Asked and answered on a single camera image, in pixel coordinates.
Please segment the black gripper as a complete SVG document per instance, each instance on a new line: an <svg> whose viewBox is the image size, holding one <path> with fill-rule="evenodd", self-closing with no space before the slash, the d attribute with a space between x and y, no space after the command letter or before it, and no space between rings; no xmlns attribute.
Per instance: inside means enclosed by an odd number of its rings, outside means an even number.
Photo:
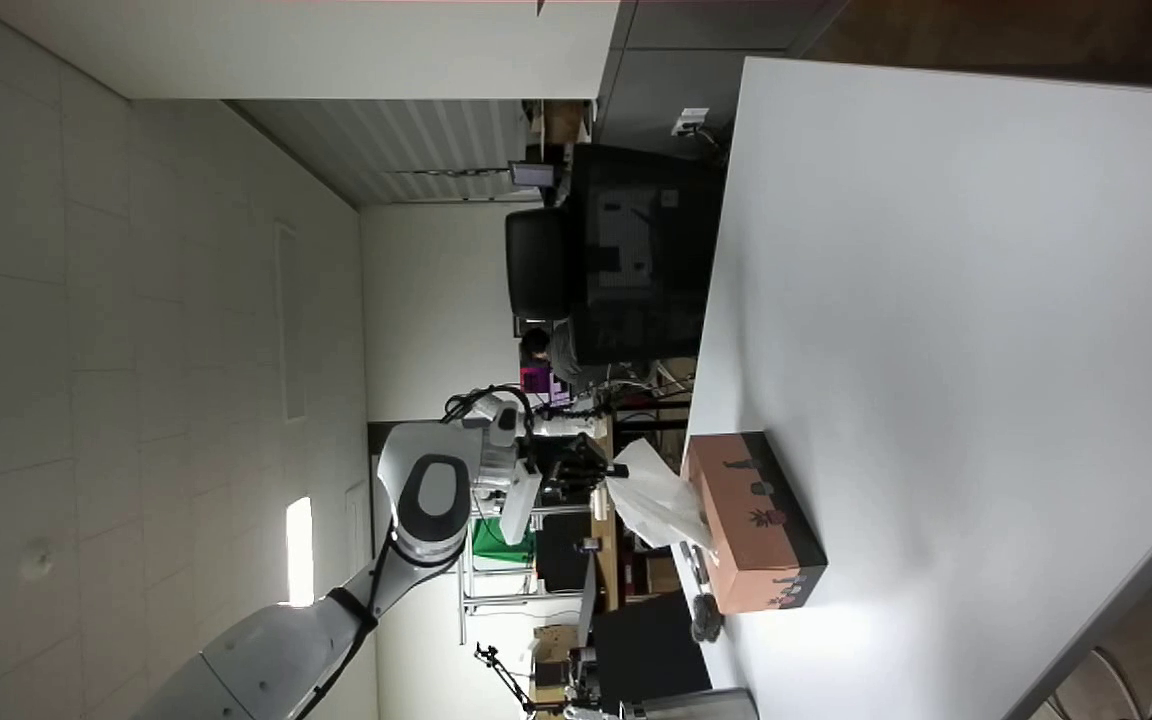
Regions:
<svg viewBox="0 0 1152 720"><path fill-rule="evenodd" d="M607 454L593 435L543 435L521 457L516 510L578 503L607 473Z"/></svg>

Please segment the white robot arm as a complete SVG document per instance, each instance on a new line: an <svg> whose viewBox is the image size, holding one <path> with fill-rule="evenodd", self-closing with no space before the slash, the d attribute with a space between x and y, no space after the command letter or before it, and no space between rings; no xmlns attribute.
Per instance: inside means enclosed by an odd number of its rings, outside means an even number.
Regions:
<svg viewBox="0 0 1152 720"><path fill-rule="evenodd" d="M313 603L269 603L174 672L131 720L307 720L376 623L474 544L490 495L501 537L521 544L559 473L602 481L588 435L542 435L536 407L511 385L483 385L444 403L439 421L397 423L376 462L384 544Z"/></svg>

